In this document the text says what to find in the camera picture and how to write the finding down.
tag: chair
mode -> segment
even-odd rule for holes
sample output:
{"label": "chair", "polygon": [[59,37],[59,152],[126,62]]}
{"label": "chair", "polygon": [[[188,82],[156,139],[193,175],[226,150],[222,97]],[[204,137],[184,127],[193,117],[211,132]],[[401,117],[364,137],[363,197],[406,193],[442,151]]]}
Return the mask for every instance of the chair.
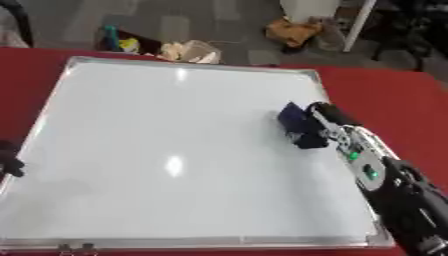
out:
{"label": "chair", "polygon": [[34,46],[33,34],[28,18],[28,14],[22,5],[16,0],[0,0],[0,6],[8,10],[17,22],[20,36],[29,47]]}
{"label": "chair", "polygon": [[381,54],[388,49],[404,49],[416,61],[415,71],[423,71],[424,58],[429,57],[432,45],[428,43],[423,34],[431,25],[434,15],[440,11],[431,10],[431,6],[443,2],[441,0],[391,0],[399,11],[383,11],[383,20],[376,28],[381,34],[379,46],[372,57],[379,60]]}

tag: red tabletop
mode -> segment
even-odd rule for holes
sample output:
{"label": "red tabletop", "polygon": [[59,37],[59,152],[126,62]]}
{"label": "red tabletop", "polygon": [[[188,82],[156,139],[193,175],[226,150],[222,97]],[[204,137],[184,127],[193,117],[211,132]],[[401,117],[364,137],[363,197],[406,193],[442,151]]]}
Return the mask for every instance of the red tabletop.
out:
{"label": "red tabletop", "polygon": [[[62,69],[71,56],[146,59],[84,51],[0,48],[0,139],[22,143]],[[305,68],[285,66],[282,68]],[[448,93],[425,73],[385,69],[306,67],[316,69],[330,99],[377,133],[402,158],[448,191]],[[128,255],[117,252],[108,254]],[[139,252],[132,255],[403,255],[393,250]]]}

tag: green light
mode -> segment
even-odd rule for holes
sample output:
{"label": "green light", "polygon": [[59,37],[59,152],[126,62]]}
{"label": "green light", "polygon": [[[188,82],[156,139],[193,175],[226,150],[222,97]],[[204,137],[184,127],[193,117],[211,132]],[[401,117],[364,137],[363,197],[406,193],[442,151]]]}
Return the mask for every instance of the green light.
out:
{"label": "green light", "polygon": [[363,171],[370,180],[374,180],[379,176],[379,173],[375,171],[370,164],[364,165]]}
{"label": "green light", "polygon": [[352,153],[350,153],[350,155],[348,156],[348,159],[354,161],[354,160],[358,159],[358,157],[359,157],[359,153],[358,153],[358,152],[352,152]]}

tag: floor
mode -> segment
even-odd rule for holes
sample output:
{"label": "floor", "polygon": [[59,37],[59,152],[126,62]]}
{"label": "floor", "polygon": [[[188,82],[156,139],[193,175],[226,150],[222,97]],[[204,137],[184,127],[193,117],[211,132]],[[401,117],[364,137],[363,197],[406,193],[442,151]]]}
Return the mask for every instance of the floor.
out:
{"label": "floor", "polygon": [[[21,0],[31,16],[37,47],[92,49],[102,25],[164,42],[202,40],[223,51],[229,65],[312,64],[410,69],[412,59],[389,51],[382,61],[369,59],[374,42],[360,40],[351,53],[313,47],[293,55],[261,33],[283,15],[276,0]],[[426,71],[448,88],[448,61],[434,54]]]}

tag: white table leg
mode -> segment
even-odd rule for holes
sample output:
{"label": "white table leg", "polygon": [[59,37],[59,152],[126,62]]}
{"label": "white table leg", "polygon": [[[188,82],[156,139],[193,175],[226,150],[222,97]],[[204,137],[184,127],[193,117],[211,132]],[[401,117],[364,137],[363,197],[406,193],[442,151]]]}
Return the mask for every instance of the white table leg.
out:
{"label": "white table leg", "polygon": [[353,27],[345,40],[344,52],[351,51],[353,45],[358,39],[359,33],[361,33],[361,30],[366,23],[367,18],[372,12],[373,7],[375,7],[376,1],[377,0],[365,0],[361,11],[356,18],[355,24],[353,24]]}

